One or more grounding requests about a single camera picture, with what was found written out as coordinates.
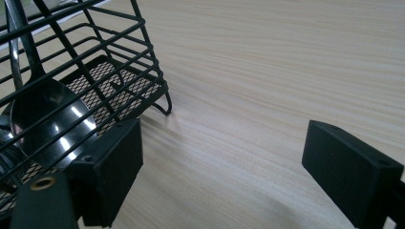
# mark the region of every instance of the light wood surface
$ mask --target light wood surface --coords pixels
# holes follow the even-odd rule
[[[403,0],[139,7],[174,110],[140,117],[144,165],[113,228],[352,228],[301,165],[310,119],[405,163]]]

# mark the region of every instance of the dish rack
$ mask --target dish rack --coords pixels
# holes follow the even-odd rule
[[[116,123],[138,117],[151,106],[165,115],[169,115],[172,109],[167,82],[163,79],[163,72],[154,54],[137,1],[131,0],[132,13],[106,10],[96,6],[100,2],[100,0],[85,2],[79,0],[77,3],[53,10],[38,7],[42,13],[29,18],[28,26],[0,36],[0,45],[8,45],[10,40],[21,36],[24,32],[47,28],[34,36],[39,54],[41,55],[44,51],[47,53],[46,56],[40,56],[46,70],[46,74],[41,77],[42,80],[15,90],[10,70],[9,49],[0,52],[2,117],[7,119],[11,115],[10,108],[13,100],[40,85],[41,81],[53,78],[73,91],[76,94],[75,100],[83,101],[89,110],[64,131],[69,132],[86,117],[92,116],[95,120],[96,127],[68,149],[60,159],[68,156],[80,143],[90,137],[103,135]],[[52,27],[56,21],[67,16],[76,18]],[[23,81],[27,81],[31,75],[30,67],[27,60],[23,58],[24,49],[20,49],[19,53],[20,71]],[[156,103],[163,95],[167,100],[167,109],[163,109]],[[55,113],[62,109],[62,107],[57,108]],[[45,116],[34,125],[46,122],[51,115]],[[7,123],[0,123],[0,129],[0,133],[11,132]],[[25,132],[22,132],[11,135],[10,139],[1,142],[0,154],[18,150],[18,142],[24,139],[24,136]],[[51,138],[49,145],[61,136],[62,134]],[[41,151],[37,151],[31,156],[25,156],[12,168],[7,166],[5,161],[7,158],[0,156],[0,167],[5,168],[3,172],[0,171],[0,220],[11,215],[18,187],[33,177],[63,171],[63,169],[54,168],[60,159],[46,165],[34,162],[33,157],[40,154]]]

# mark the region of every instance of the metal utensil handle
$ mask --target metal utensil handle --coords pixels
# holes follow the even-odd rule
[[[20,0],[5,0],[5,3],[6,8],[10,13],[10,23],[12,23],[16,28],[27,26],[27,17],[24,13],[24,8]],[[45,71],[42,67],[41,59],[39,57],[38,50],[35,47],[32,34],[30,32],[24,33],[21,35],[21,41],[30,64],[32,72],[30,81],[32,81],[44,75]]]
[[[12,23],[12,18],[9,9],[6,8],[7,24],[9,32],[17,30],[17,27]],[[16,90],[23,87],[23,80],[21,78],[20,63],[18,58],[18,38],[9,41],[10,49],[10,62],[12,79],[14,80],[14,87]]]

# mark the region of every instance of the wire rack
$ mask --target wire rack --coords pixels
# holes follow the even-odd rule
[[[10,70],[9,50],[0,51],[2,68],[0,92],[3,95],[0,99],[3,113],[0,116],[5,119],[3,123],[0,122],[0,134],[10,136],[7,140],[0,139],[0,167],[3,168],[3,170],[0,169],[0,220],[11,214],[15,193],[19,186],[33,177],[63,171],[55,168],[55,164],[92,136],[101,136],[116,123],[123,119],[137,117],[151,106],[165,115],[171,112],[168,86],[153,52],[137,2],[131,1],[132,14],[96,7],[95,5],[99,2],[99,0],[78,1],[51,11],[39,4],[41,13],[29,18],[28,26],[0,36],[0,45],[7,45],[10,40],[25,32],[46,29],[35,35],[34,40],[39,54],[47,53],[45,56],[40,56],[47,73],[42,75],[40,80],[15,90]],[[75,20],[55,23],[66,16],[74,16],[78,13]],[[6,31],[7,27],[4,26],[0,30]],[[24,59],[24,53],[24,49],[19,50],[20,70],[23,81],[28,81],[31,70],[28,61]],[[60,130],[58,135],[51,137],[43,149],[40,148],[32,155],[18,158],[19,161],[11,167],[7,163],[8,158],[1,155],[5,152],[18,151],[19,143],[30,133],[30,130],[20,134],[12,133],[11,127],[8,126],[12,115],[11,104],[35,87],[40,87],[50,78],[58,80],[75,93],[75,99],[64,107],[81,100],[87,106],[88,112],[82,114],[65,130]],[[167,100],[166,110],[156,103],[163,95]],[[45,123],[53,115],[63,112],[64,107],[58,107],[45,115],[35,122],[32,128]],[[42,150],[88,117],[92,117],[96,123],[91,132],[67,149],[58,159],[47,164],[35,161],[35,157],[40,155]]]

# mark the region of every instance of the wooden table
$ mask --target wooden table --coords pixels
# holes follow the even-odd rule
[[[402,0],[139,6],[174,109],[140,117],[144,165],[113,228],[352,228],[301,165],[310,119],[405,163]]]

